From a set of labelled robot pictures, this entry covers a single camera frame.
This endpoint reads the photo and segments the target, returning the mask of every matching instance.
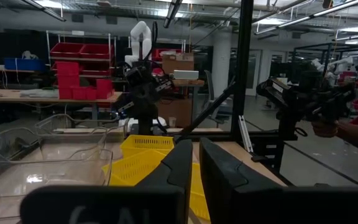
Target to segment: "clear plastic bin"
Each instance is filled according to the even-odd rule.
[[[51,161],[44,159],[37,139],[26,128],[0,133],[0,221],[18,219],[21,200],[36,188],[109,183],[111,151],[79,150],[69,158]]]
[[[74,152],[110,149],[111,143],[124,141],[125,126],[113,120],[77,120],[66,114],[56,114],[35,125],[43,159],[69,158]]]

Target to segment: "yellow crate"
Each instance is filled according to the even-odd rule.
[[[110,186],[135,186],[149,175],[165,157],[155,150],[146,150],[134,156],[113,162]],[[196,216],[209,220],[208,207],[201,181],[200,165],[193,163],[191,172],[190,208]]]
[[[173,137],[131,134],[120,147],[124,158],[127,158],[143,152],[145,149],[153,149],[167,155],[173,149],[174,145]]]

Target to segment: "office chair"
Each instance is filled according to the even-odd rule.
[[[215,101],[215,95],[214,95],[214,85],[212,82],[212,74],[211,72],[205,70],[206,79],[208,82],[208,92],[209,96],[206,99],[206,102],[204,103],[204,110]],[[219,127],[219,124],[224,124],[225,121],[228,121],[230,117],[232,116],[233,108],[232,106],[232,100],[228,98],[225,102],[223,102],[212,115],[208,117],[208,119],[211,119],[216,122],[216,127]]]

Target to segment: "floor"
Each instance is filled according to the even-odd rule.
[[[198,111],[204,96],[200,96]],[[264,97],[246,97],[244,117],[249,121],[249,131],[260,131],[278,128],[278,120],[275,119],[276,111],[263,110]],[[15,128],[28,127],[39,122],[38,116],[25,116],[11,123],[0,124],[0,131]],[[298,126],[303,128],[308,137],[299,137],[298,141],[287,142],[284,149],[281,175],[286,177],[294,185],[314,185],[325,183],[332,186],[358,186],[358,148],[346,144],[339,138],[319,138],[313,134],[310,123],[301,121]],[[206,119],[199,128],[215,128],[214,121]],[[229,131],[231,121],[219,125],[225,131]]]

